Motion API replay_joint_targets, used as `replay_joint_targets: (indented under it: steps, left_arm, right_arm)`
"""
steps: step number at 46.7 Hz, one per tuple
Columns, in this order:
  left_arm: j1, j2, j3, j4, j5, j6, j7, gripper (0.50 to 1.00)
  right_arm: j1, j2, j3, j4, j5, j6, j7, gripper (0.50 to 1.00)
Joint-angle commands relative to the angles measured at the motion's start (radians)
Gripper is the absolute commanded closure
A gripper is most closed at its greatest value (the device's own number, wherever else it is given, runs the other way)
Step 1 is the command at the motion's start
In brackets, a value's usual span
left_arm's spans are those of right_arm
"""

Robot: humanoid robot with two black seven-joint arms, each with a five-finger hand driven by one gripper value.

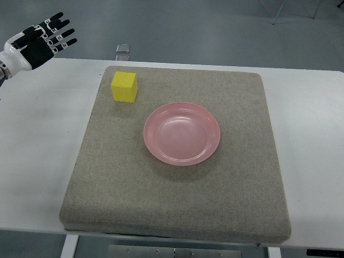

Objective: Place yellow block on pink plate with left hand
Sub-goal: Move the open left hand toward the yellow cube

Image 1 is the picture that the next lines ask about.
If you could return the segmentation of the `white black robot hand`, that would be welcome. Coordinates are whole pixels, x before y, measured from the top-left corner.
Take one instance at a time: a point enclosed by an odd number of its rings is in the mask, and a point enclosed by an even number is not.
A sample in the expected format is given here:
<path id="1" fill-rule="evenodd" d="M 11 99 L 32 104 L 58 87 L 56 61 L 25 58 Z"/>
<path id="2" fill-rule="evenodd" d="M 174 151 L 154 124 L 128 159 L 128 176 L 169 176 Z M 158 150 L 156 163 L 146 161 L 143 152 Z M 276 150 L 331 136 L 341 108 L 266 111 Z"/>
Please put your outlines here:
<path id="1" fill-rule="evenodd" d="M 1 51 L 1 61 L 11 72 L 12 77 L 20 71 L 34 70 L 77 42 L 70 36 L 73 28 L 63 29 L 70 20 L 61 20 L 59 12 L 38 25 L 32 25 L 8 39 Z"/>

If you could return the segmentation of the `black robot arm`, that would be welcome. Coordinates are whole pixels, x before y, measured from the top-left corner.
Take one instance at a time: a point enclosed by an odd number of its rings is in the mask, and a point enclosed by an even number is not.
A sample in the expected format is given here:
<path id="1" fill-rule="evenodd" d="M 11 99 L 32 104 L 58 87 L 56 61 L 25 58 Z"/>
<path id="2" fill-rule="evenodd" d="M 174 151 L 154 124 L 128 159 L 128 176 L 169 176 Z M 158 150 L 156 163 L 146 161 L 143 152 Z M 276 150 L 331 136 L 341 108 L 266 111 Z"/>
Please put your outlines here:
<path id="1" fill-rule="evenodd" d="M 0 69 L 1 69 L 1 80 L 0 80 L 0 87 L 2 84 L 12 77 L 9 67 L 2 61 L 0 61 Z"/>

